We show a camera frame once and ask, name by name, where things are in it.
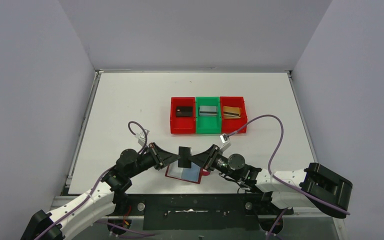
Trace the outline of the black VIP card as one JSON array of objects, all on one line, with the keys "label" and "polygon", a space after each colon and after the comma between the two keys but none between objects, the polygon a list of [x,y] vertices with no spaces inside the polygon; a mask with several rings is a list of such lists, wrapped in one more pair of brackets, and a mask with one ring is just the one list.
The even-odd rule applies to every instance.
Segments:
[{"label": "black VIP card", "polygon": [[185,146],[179,146],[178,155],[179,155],[179,159],[177,161],[177,166],[179,168],[191,169],[192,162],[189,160],[191,156],[191,148],[185,147]]}]

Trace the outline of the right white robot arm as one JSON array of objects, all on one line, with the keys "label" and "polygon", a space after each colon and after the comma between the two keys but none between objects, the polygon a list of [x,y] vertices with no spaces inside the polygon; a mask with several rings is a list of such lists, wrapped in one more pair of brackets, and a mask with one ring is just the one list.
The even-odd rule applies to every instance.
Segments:
[{"label": "right white robot arm", "polygon": [[226,181],[251,193],[268,194],[261,199],[261,207],[269,214],[278,209],[314,207],[333,218],[350,215],[352,182],[320,163],[311,162],[298,170],[274,171],[246,164],[238,153],[225,157],[217,145],[187,159],[208,172],[217,170]]}]

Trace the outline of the gold VIP card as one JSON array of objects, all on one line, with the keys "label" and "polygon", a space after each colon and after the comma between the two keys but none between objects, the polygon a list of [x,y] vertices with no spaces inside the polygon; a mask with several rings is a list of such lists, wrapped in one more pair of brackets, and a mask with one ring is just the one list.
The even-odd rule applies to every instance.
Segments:
[{"label": "gold VIP card", "polygon": [[241,109],[239,107],[223,106],[222,110],[224,115],[233,115],[233,116],[241,115]]}]

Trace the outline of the red leather card holder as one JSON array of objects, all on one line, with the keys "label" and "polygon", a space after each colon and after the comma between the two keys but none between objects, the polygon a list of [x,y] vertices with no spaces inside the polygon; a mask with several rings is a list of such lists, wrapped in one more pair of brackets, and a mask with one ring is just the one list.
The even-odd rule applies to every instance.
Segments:
[{"label": "red leather card holder", "polygon": [[178,167],[177,163],[172,163],[167,167],[165,177],[200,184],[202,177],[209,176],[210,174],[209,171],[199,167],[195,163],[191,164],[191,168]]}]

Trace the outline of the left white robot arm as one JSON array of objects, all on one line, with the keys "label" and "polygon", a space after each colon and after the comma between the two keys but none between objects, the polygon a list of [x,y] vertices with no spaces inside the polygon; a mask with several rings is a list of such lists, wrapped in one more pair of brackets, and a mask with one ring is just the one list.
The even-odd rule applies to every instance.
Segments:
[{"label": "left white robot arm", "polygon": [[99,219],[127,209],[126,191],[132,186],[133,177],[150,168],[161,170],[179,159],[178,154],[153,142],[142,153],[131,148],[123,150],[115,165],[105,170],[85,193],[49,212],[36,212],[21,239],[71,240]]}]

